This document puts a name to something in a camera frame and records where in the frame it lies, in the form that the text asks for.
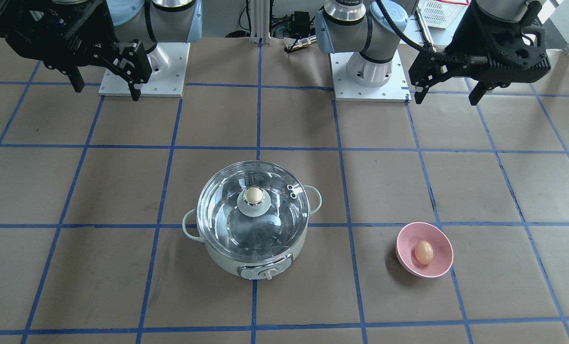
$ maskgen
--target pot lid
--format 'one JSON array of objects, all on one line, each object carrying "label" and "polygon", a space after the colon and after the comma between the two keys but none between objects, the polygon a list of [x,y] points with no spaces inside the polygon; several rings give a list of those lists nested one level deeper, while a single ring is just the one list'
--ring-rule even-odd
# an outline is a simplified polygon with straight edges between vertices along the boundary
[{"label": "pot lid", "polygon": [[255,263],[297,244],[308,224],[308,198],[284,168],[243,161],[212,177],[199,196],[197,228],[222,255]]}]

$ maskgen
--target egg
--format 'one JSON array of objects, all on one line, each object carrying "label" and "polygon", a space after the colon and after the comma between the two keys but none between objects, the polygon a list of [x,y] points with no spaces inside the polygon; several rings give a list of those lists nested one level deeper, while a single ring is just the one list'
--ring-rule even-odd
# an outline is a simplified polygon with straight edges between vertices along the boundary
[{"label": "egg", "polygon": [[420,240],[414,248],[414,255],[420,263],[428,265],[433,261],[433,246],[426,240]]}]

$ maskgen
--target grid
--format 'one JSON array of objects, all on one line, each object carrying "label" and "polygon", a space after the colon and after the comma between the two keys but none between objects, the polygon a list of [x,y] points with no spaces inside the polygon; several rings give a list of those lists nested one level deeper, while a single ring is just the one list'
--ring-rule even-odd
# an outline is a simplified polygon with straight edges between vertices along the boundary
[{"label": "grid", "polygon": [[[92,135],[94,133],[94,128],[97,124],[99,114],[104,103],[103,96],[100,98],[97,109],[95,111],[95,116],[92,121],[92,125],[90,130],[88,131],[87,139],[84,144],[7,144],[3,143],[5,136],[7,135],[7,131],[11,127],[12,122],[15,119],[16,113],[20,109],[24,98],[27,94],[27,91],[31,85],[66,85],[65,83],[39,83],[34,81],[34,77],[36,72],[38,71],[38,67],[40,63],[37,63],[33,69],[33,73],[31,77],[27,81],[27,83],[21,82],[6,82],[0,81],[0,84],[5,85],[25,85],[24,91],[16,104],[15,110],[11,114],[11,118],[8,120],[5,129],[3,130],[2,134],[0,135],[0,148],[82,148],[81,157],[77,164],[76,171],[74,173],[72,183],[70,185],[70,189],[64,203],[64,208],[61,213],[61,217],[59,218],[59,222],[57,224],[0,224],[0,228],[54,228],[55,235],[53,237],[53,242],[51,244],[46,264],[44,265],[44,269],[42,272],[42,277],[40,279],[40,283],[38,285],[38,289],[35,294],[35,298],[31,307],[30,314],[27,318],[27,323],[24,329],[9,329],[9,330],[0,330],[0,335],[21,335],[21,343],[24,344],[27,340],[29,335],[38,335],[38,334],[77,334],[77,333],[133,333],[136,335],[136,342],[139,344],[142,340],[142,335],[144,333],[190,333],[190,332],[221,332],[221,331],[234,331],[234,332],[250,332],[251,334],[251,344],[256,342],[257,331],[269,331],[269,330],[295,330],[295,329],[345,329],[345,328],[355,328],[360,329],[362,333],[362,340],[363,344],[368,343],[367,339],[367,329],[368,328],[376,328],[376,327],[415,327],[415,326],[450,326],[450,325],[462,325],[465,327],[466,337],[470,344],[474,343],[474,339],[472,336],[472,331],[470,330],[470,325],[475,324],[505,324],[505,323],[561,323],[566,331],[566,335],[568,336],[569,340],[569,316],[565,316],[561,305],[557,299],[557,296],[554,292],[552,287],[550,278],[546,272],[546,268],[544,268],[544,263],[540,257],[540,254],[537,250],[531,232],[529,231],[529,226],[569,226],[569,222],[527,222],[520,205],[518,204],[518,200],[516,198],[516,194],[512,187],[512,183],[509,179],[507,171],[501,161],[500,154],[562,154],[566,155],[569,160],[569,150],[566,147],[564,141],[562,140],[561,135],[557,131],[557,127],[554,125],[553,121],[551,120],[550,114],[548,113],[546,107],[542,103],[542,97],[562,97],[562,98],[569,98],[569,95],[557,95],[557,94],[538,94],[533,85],[529,87],[528,94],[500,94],[500,93],[492,93],[487,97],[498,97],[498,96],[517,96],[517,97],[534,97],[540,104],[544,115],[546,116],[547,120],[550,123],[551,128],[553,129],[555,135],[558,138],[559,143],[562,146],[562,150],[497,150],[494,140],[489,131],[489,127],[487,126],[485,119],[483,117],[483,113],[481,112],[480,107],[476,107],[477,115],[481,120],[483,125],[483,129],[489,139],[491,149],[490,150],[457,150],[457,149],[428,149],[422,148],[419,143],[418,135],[416,133],[415,124],[413,121],[412,113],[410,111],[409,104],[405,104],[405,109],[408,116],[409,125],[411,126],[411,131],[413,134],[415,148],[343,148],[341,142],[341,135],[340,135],[340,126],[339,120],[337,117],[337,103],[333,100],[332,107],[333,107],[333,120],[335,123],[336,129],[336,138],[337,138],[337,147],[275,147],[275,146],[263,146],[261,144],[261,102],[262,102],[262,89],[319,89],[322,91],[329,91],[332,92],[333,89],[330,87],[323,87],[323,86],[282,86],[282,85],[263,85],[262,84],[262,52],[263,48],[261,44],[258,45],[257,48],[258,54],[258,82],[256,85],[235,85],[235,84],[213,84],[213,83],[187,83],[187,86],[211,86],[211,87],[249,87],[249,88],[256,88],[258,91],[258,104],[257,104],[257,137],[256,137],[256,146],[183,146],[177,145],[177,133],[179,129],[179,123],[181,118],[181,111],[183,108],[183,100],[179,101],[177,115],[175,118],[175,124],[173,127],[173,133],[171,136],[171,143],[169,145],[131,145],[131,144],[90,144],[92,139]],[[468,81],[465,81],[467,87],[470,90],[470,85]],[[88,86],[96,86],[94,84],[88,83]],[[457,91],[432,91],[431,93],[436,94],[466,94],[465,92],[457,92]],[[157,220],[155,224],[65,224],[64,218],[66,216],[66,212],[68,211],[68,207],[70,205],[70,201],[72,199],[72,195],[75,191],[76,182],[79,177],[79,174],[82,170],[83,163],[87,151],[90,148],[104,148],[104,149],[150,149],[150,150],[167,150],[169,152],[168,155],[168,163],[166,166],[166,173],[165,178],[162,183],[162,192],[160,198],[160,205],[158,209]],[[175,151],[177,150],[246,150],[246,151],[256,151],[256,159],[260,159],[262,151],[334,151],[337,152],[339,157],[339,165],[340,165],[340,172],[341,172],[341,182],[344,194],[344,205],[345,205],[345,212],[346,212],[346,222],[345,223],[310,223],[310,227],[344,227],[347,228],[348,231],[348,240],[350,244],[350,252],[352,254],[352,267],[354,272],[354,286],[356,288],[356,299],[358,303],[358,313],[360,322],[351,322],[351,323],[343,323],[343,324],[258,324],[257,323],[257,299],[258,299],[258,283],[257,281],[252,282],[252,305],[251,305],[251,324],[249,326],[192,326],[192,327],[147,327],[145,326],[145,316],[147,311],[147,306],[149,303],[149,295],[151,289],[151,282],[153,279],[153,269],[155,266],[155,259],[156,259],[156,251],[158,245],[158,239],[160,236],[160,229],[162,228],[180,228],[179,224],[162,224],[162,215],[164,211],[164,203],[166,201],[166,194],[168,193],[168,182],[170,171],[172,168],[172,160]],[[392,152],[415,152],[418,155],[420,165],[422,167],[422,174],[424,176],[424,181],[426,183],[426,189],[429,194],[429,198],[431,201],[431,205],[433,208],[433,215],[435,216],[435,222],[432,222],[434,225],[443,229],[444,226],[494,226],[494,225],[501,225],[501,226],[523,226],[527,237],[529,239],[529,243],[533,249],[533,253],[535,255],[536,261],[538,266],[540,267],[540,271],[542,272],[542,276],[544,277],[544,281],[549,289],[550,296],[554,302],[554,305],[558,311],[557,317],[537,317],[537,318],[489,318],[489,319],[475,319],[471,320],[468,319],[466,316],[465,305],[463,303],[463,298],[461,295],[461,290],[459,288],[459,283],[457,281],[457,276],[455,274],[455,266],[451,269],[451,279],[454,285],[455,293],[457,296],[457,301],[459,303],[459,308],[461,310],[461,320],[445,320],[445,321],[428,321],[428,322],[366,322],[365,321],[365,311],[363,306],[363,296],[361,295],[361,286],[359,283],[359,273],[358,273],[358,264],[356,260],[356,250],[354,244],[354,227],[370,227],[370,226],[378,226],[378,227],[401,227],[403,223],[358,223],[353,222],[350,212],[350,204],[348,200],[348,186],[347,186],[347,179],[346,179],[346,170],[344,165],[344,152],[347,151],[392,151]],[[496,159],[498,165],[500,166],[500,171],[503,175],[504,181],[507,184],[507,188],[511,193],[511,197],[516,205],[516,209],[518,211],[518,215],[520,217],[519,222],[442,222],[440,220],[440,214],[437,207],[437,202],[435,200],[435,195],[433,194],[433,187],[431,186],[430,181],[430,173],[426,166],[424,160],[424,154],[427,152],[456,152],[456,153],[485,153],[485,154],[492,154]],[[140,312],[140,319],[138,321],[137,327],[125,327],[125,328],[85,328],[85,329],[33,329],[32,322],[35,316],[36,309],[38,307],[38,302],[40,300],[40,296],[42,294],[42,290],[44,287],[44,283],[46,281],[46,277],[48,275],[49,266],[51,264],[51,260],[53,258],[53,254],[55,252],[55,248],[57,246],[57,241],[59,239],[60,233],[62,228],[79,228],[84,226],[94,226],[96,228],[155,228],[155,234],[153,238],[153,244],[151,247],[151,255],[150,255],[150,263],[149,263],[149,270],[147,273],[146,283],[145,283],[145,291],[144,291],[144,298],[142,301],[142,309]]]}]

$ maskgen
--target white mounting plate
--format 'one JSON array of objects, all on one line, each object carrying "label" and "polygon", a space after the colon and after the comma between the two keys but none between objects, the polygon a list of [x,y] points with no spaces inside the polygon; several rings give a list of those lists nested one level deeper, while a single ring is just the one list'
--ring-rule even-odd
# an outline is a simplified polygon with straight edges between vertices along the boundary
[{"label": "white mounting plate", "polygon": [[409,99],[409,88],[398,52],[393,56],[391,80],[382,87],[361,86],[348,78],[346,64],[352,54],[354,53],[329,54],[335,100],[397,103]]},{"label": "white mounting plate", "polygon": [[[182,97],[186,64],[189,59],[189,43],[159,43],[169,57],[169,67],[153,71],[149,82],[142,84],[141,97]],[[118,75],[109,70],[99,86],[99,94],[113,97],[131,97],[129,86]]]}]

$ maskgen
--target cooking pot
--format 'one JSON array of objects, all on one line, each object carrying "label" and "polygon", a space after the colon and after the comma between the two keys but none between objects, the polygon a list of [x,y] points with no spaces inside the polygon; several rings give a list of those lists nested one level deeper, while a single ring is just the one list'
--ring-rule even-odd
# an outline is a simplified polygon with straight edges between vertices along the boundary
[{"label": "cooking pot", "polygon": [[[306,190],[318,196],[310,209]],[[206,183],[197,209],[184,215],[187,237],[203,242],[210,257],[230,273],[249,280],[280,274],[297,258],[309,217],[322,205],[319,190],[302,185],[284,168],[243,161],[223,168]],[[186,226],[196,213],[198,236]]]}]

